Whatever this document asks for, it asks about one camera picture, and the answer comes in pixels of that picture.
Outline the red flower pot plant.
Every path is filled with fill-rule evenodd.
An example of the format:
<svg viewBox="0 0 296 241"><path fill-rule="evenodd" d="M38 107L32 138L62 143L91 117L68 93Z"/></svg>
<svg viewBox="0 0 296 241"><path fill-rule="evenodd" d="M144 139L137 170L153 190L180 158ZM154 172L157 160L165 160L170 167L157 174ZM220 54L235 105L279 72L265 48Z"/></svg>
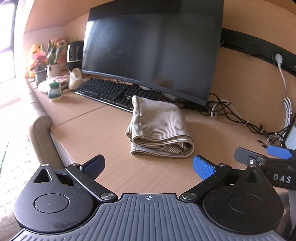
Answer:
<svg viewBox="0 0 296 241"><path fill-rule="evenodd" d="M46 52L42 51L37 54L35 63L32 64L31 70L34 70L36 85L38 86L41 82L47 78L47 56Z"/></svg>

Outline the green-capped white bottle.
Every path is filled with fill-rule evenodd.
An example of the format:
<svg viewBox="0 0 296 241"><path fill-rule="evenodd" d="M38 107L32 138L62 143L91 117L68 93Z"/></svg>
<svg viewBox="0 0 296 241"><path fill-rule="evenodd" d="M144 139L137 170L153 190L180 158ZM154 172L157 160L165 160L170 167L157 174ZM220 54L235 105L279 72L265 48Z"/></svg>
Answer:
<svg viewBox="0 0 296 241"><path fill-rule="evenodd" d="M51 101L57 101L62 98L62 89L59 82L49 84L48 98Z"/></svg>

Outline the small black speaker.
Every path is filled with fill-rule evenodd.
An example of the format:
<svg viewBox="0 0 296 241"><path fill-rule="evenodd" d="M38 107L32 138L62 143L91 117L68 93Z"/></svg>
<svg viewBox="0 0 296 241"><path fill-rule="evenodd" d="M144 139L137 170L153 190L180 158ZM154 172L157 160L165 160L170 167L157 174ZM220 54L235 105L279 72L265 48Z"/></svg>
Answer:
<svg viewBox="0 0 296 241"><path fill-rule="evenodd" d="M73 41L67 48L66 69L72 71L74 68L82 68L84 41Z"/></svg>

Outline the yellow plush toy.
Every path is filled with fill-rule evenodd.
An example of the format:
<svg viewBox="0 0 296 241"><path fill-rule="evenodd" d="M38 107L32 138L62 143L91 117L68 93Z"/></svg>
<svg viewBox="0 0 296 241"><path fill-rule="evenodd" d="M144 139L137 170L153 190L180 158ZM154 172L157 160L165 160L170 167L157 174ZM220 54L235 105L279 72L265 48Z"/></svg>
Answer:
<svg viewBox="0 0 296 241"><path fill-rule="evenodd" d="M35 78L35 73L34 73L34 70L31 70L31 66L33 63L35 63L35 60L36 60L36 57L37 57L37 54L39 54L39 52L42 52L43 51L43 47L42 47L42 44L33 44L31 47L30 47L30 50L29 50L29 59L28 59L28 62L27 62L27 68L26 68L26 78Z"/></svg>

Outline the potted tulip flowers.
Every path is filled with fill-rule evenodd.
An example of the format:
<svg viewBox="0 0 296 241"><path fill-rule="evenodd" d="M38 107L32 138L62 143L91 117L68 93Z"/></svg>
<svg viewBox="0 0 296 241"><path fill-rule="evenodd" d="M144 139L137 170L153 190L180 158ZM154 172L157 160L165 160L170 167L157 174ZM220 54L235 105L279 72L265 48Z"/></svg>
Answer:
<svg viewBox="0 0 296 241"><path fill-rule="evenodd" d="M46 53L47 76L53 78L61 74L61 66L58 62L61 53L66 49L66 40L49 40L47 48L42 44L42 50Z"/></svg>

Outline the black wall power strip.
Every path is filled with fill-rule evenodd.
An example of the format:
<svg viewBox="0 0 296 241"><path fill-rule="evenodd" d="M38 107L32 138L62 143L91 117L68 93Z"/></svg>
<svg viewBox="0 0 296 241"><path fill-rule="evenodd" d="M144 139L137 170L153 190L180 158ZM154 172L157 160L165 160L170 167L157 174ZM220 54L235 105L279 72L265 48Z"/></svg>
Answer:
<svg viewBox="0 0 296 241"><path fill-rule="evenodd" d="M221 32L220 46L254 56L275 66L277 65L275 56L280 54L283 57L281 68L288 73L295 75L295 54L266 40L223 28Z"/></svg>

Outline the beige striped knit garment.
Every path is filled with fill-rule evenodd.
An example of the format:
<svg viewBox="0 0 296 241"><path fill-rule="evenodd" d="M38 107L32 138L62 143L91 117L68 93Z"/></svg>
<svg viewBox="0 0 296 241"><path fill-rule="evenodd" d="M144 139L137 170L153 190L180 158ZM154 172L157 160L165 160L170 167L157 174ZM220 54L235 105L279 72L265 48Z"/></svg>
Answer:
<svg viewBox="0 0 296 241"><path fill-rule="evenodd" d="M193 153L195 140L180 108L136 95L132 104L132 119L125 132L132 155L186 158Z"/></svg>

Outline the black mechanical keyboard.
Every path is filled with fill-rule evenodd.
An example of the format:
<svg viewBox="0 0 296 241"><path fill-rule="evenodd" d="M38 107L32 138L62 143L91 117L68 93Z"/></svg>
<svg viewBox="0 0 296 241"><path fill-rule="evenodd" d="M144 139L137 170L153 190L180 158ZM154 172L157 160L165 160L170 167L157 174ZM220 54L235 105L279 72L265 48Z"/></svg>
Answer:
<svg viewBox="0 0 296 241"><path fill-rule="evenodd" d="M75 91L79 94L105 104L132 112L132 97L134 95L149 100L160 100L161 94L154 90L146 90L136 84L126 84L122 81L90 78Z"/></svg>

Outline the black curved computer monitor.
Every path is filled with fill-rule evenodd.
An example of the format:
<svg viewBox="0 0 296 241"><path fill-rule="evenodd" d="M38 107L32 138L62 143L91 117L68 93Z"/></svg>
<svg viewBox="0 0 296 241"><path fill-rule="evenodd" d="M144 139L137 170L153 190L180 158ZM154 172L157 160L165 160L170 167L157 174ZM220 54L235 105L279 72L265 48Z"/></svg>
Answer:
<svg viewBox="0 0 296 241"><path fill-rule="evenodd" d="M205 105L220 45L223 1L110 1L92 8L83 73Z"/></svg>

